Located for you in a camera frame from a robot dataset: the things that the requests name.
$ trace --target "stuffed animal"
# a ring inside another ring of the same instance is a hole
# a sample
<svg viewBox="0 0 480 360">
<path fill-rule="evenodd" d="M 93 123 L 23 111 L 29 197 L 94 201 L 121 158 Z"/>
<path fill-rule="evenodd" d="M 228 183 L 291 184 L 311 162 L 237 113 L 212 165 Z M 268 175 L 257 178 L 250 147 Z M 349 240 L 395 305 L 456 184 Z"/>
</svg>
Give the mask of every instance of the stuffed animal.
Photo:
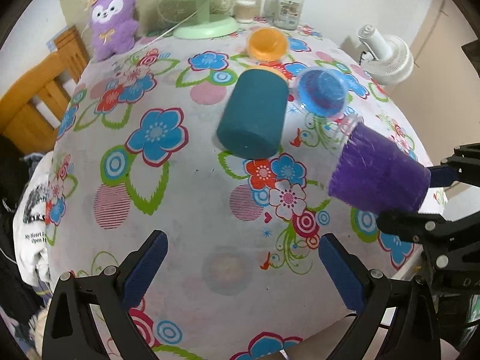
<svg viewBox="0 0 480 360">
<path fill-rule="evenodd" d="M 95 60 L 126 53 L 135 46 L 138 22 L 134 10 L 135 0 L 93 0 L 90 27 Z"/>
</svg>

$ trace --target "floral tablecloth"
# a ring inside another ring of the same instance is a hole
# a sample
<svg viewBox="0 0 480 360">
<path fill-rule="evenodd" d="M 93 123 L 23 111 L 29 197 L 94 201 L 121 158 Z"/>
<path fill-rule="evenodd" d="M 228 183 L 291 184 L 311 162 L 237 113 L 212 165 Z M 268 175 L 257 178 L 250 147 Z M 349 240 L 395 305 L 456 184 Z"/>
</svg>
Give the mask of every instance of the floral tablecloth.
<svg viewBox="0 0 480 360">
<path fill-rule="evenodd" d="M 388 275 L 414 251 L 379 232 L 371 213 L 328 197 L 319 159 L 342 118 L 304 114 L 291 95 L 274 157 L 245 161 L 219 146 L 229 94 L 255 64 L 246 39 L 266 25 L 257 19 L 222 38 L 147 47 L 152 39 L 144 38 L 129 55 L 90 63 L 59 128 L 46 209 L 52 280 L 70 270 L 96 275 L 152 230 L 164 231 L 166 259 L 130 310 L 162 359 L 256 359 L 342 318 L 347 311 L 318 258 L 324 233 Z M 431 165 L 404 115 L 345 52 L 309 26 L 287 35 L 289 54 L 272 67 L 290 80 L 310 66 L 342 72 L 346 114 Z M 293 193 L 291 204 L 281 203 Z M 441 212 L 445 201 L 443 190 L 429 190 L 422 209 Z"/>
</svg>

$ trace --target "glass jar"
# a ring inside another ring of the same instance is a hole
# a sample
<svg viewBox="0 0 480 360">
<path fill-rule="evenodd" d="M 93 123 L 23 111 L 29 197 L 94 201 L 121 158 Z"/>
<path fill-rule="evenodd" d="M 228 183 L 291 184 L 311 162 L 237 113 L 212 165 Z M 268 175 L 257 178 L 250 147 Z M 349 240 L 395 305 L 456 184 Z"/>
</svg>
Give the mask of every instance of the glass jar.
<svg viewBox="0 0 480 360">
<path fill-rule="evenodd" d="M 296 30 L 302 15 L 303 0 L 275 0 L 271 9 L 274 26 L 282 30 Z"/>
</svg>

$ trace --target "yellow bow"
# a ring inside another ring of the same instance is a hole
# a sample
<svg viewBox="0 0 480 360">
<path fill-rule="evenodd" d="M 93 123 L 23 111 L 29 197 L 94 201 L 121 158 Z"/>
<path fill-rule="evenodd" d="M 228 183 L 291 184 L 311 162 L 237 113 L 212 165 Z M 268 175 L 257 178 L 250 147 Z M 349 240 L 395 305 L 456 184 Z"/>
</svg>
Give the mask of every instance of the yellow bow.
<svg viewBox="0 0 480 360">
<path fill-rule="evenodd" d="M 115 33 L 115 30 L 112 28 L 109 32 L 105 32 L 103 34 L 100 34 L 98 37 L 100 39 L 103 39 L 103 44 L 108 42 L 110 40 L 110 37 Z"/>
</svg>

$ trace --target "clear plastic cup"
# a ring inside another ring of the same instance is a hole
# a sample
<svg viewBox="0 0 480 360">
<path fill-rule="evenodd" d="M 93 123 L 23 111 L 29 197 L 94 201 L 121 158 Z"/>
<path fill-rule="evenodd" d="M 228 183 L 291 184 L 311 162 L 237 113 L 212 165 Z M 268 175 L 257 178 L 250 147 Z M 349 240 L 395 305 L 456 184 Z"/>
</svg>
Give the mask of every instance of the clear plastic cup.
<svg viewBox="0 0 480 360">
<path fill-rule="evenodd" d="M 329 69 L 304 69 L 295 79 L 294 88 L 297 107 L 316 116 L 336 119 L 347 107 L 347 83 Z"/>
</svg>

